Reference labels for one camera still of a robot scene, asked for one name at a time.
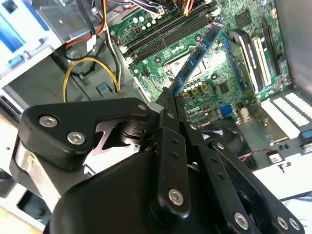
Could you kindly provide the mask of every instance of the screw head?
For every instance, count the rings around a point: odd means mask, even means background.
[[[285,222],[285,220],[284,220],[282,217],[278,216],[276,219],[277,219],[278,224],[279,224],[283,229],[288,230],[288,224]]]
[[[296,230],[300,230],[300,226],[297,224],[297,222],[292,219],[292,218],[289,218],[289,222],[291,223],[291,225],[293,226],[293,228],[295,228]]]
[[[249,228],[249,224],[248,221],[246,220],[246,218],[241,214],[236,212],[234,214],[234,219],[236,221],[236,223],[244,230],[248,230]]]
[[[83,134],[79,132],[71,132],[67,135],[67,140],[73,145],[82,145],[86,139]]]
[[[170,118],[174,118],[175,116],[171,113],[167,113],[167,115],[170,117]]]
[[[141,110],[143,110],[143,111],[145,111],[146,110],[146,107],[145,106],[143,106],[142,104],[139,104],[138,105],[138,108],[140,108]]]
[[[183,205],[184,197],[178,189],[170,189],[168,195],[173,204],[177,206]]]
[[[55,126],[57,126],[58,121],[56,118],[54,118],[53,116],[42,116],[39,119],[39,123],[47,128],[53,128]]]
[[[98,12],[98,10],[97,10],[97,8],[95,6],[91,8],[91,11],[92,11],[93,14]]]
[[[220,142],[218,142],[216,145],[217,145],[221,150],[224,150],[224,146],[223,146]]]
[[[190,123],[190,127],[191,127],[192,129],[194,129],[194,130],[196,130],[196,129],[197,129],[196,125],[195,125],[195,124],[193,124],[193,123]]]

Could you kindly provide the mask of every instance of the black expansion slot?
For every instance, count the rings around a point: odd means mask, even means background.
[[[131,54],[134,50],[140,48],[143,45],[146,45],[147,43],[151,42],[152,40],[156,39],[157,37],[165,34],[166,32],[170,31],[171,29],[184,24],[185,22],[192,20],[194,17],[198,15],[198,13],[202,11],[206,11],[206,13],[209,13],[213,11],[213,6],[215,5],[215,2],[206,5],[202,4],[194,8],[190,13],[189,16],[185,16],[184,14],[180,13],[179,15],[173,17],[172,19],[164,22],[161,24],[157,29],[151,31],[148,34],[145,34],[138,39],[134,40],[133,42],[128,43],[128,51],[126,52],[127,55]]]
[[[146,46],[145,49],[138,50],[138,52],[135,53],[134,55],[135,58],[134,63],[138,63],[148,58],[149,56],[152,56],[153,54],[163,50],[167,46],[181,40],[187,35],[192,34],[193,32],[196,32],[198,29],[208,25],[210,22],[211,22],[210,19],[207,18],[206,15],[202,15],[198,17],[198,19],[190,22],[189,25],[186,24],[183,27],[179,28],[177,32],[172,32],[171,34],[162,36],[159,40],[156,40],[153,43]]]
[[[263,29],[265,42],[267,44],[268,51],[270,54],[270,61],[272,64],[274,74],[276,76],[279,76],[281,74],[281,71],[279,69],[277,54],[276,54],[274,44],[273,44],[271,28],[265,19],[262,20],[262,29]]]

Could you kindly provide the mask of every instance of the motherboard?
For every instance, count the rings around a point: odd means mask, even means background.
[[[196,1],[188,16],[178,7],[136,10],[111,32],[146,98],[156,101],[216,16],[226,19],[226,28],[179,93],[188,120],[260,118],[259,103],[291,85],[273,0]]]

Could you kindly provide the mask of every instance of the green circuit board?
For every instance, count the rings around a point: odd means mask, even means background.
[[[247,32],[250,38],[263,37],[261,21],[265,18],[271,27],[273,46],[280,56],[284,54],[283,39],[280,33],[276,8],[271,0],[218,0],[217,6],[221,16],[228,19],[229,24],[223,37],[228,38],[228,31],[241,28]],[[124,47],[130,41],[139,38],[139,34],[148,33],[156,29],[158,25],[170,20],[179,13],[178,10],[162,15],[161,18],[154,19],[150,13],[138,11],[130,15],[121,24],[115,25],[112,30],[116,32],[116,37],[120,40],[120,47]],[[133,23],[133,18],[144,17],[143,22]],[[145,26],[146,32],[136,33],[136,29]],[[135,78],[144,89],[150,101],[156,101],[162,92],[162,87],[168,87],[177,72],[182,67],[188,54],[196,47],[197,42],[205,33],[206,27],[202,27],[170,44],[161,51],[154,53],[148,58],[130,65]],[[185,99],[186,113],[188,119],[197,124],[213,121],[222,117],[220,108],[230,104],[233,108],[233,117],[241,118],[238,106],[247,107],[249,115],[256,115],[255,106],[258,100],[264,100],[271,95],[287,89],[290,85],[289,71],[285,59],[279,60],[281,75],[275,76],[270,61],[269,51],[264,51],[266,62],[271,74],[271,85],[264,86],[255,95],[250,82],[250,76],[244,59],[244,54],[239,45],[231,42],[231,52],[234,64],[238,69],[241,83],[239,86],[238,77],[235,75],[230,57],[227,53],[222,39],[218,39],[211,47],[198,68],[193,72],[192,77],[185,84],[181,96]]]

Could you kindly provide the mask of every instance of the yellow wire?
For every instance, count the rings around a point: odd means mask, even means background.
[[[105,31],[105,29],[106,29],[106,27],[105,27],[105,25],[106,25],[106,1],[105,0],[103,0],[103,9],[104,9],[104,15],[103,15],[103,19],[104,19],[104,26],[103,26],[103,28],[102,28],[102,30],[100,31],[100,33],[99,33],[99,35],[102,33],[102,32],[104,32]]]
[[[120,91],[120,88],[119,88],[119,85],[118,85],[118,82],[114,76],[114,74],[112,73],[112,71],[104,64],[102,63],[101,61],[95,59],[95,58],[92,58],[92,57],[85,57],[85,58],[82,58],[80,60],[77,60],[75,61],[67,70],[66,74],[65,74],[65,79],[64,79],[64,83],[63,83],[63,100],[64,102],[67,102],[67,97],[66,97],[66,94],[67,94],[67,85],[68,85],[68,81],[69,81],[69,78],[70,78],[70,74],[73,70],[73,68],[79,64],[79,63],[82,63],[82,62],[85,62],[85,61],[94,61],[96,63],[98,63],[99,65],[101,65],[107,72],[108,74],[110,75],[110,77],[112,78],[113,80],[113,83],[117,89],[117,92]]]
[[[191,2],[191,0],[187,0],[186,7],[185,7],[185,10],[184,10],[184,12],[183,12],[183,14],[185,14],[186,16],[188,16],[188,14],[189,14],[189,5],[190,5],[190,2]]]

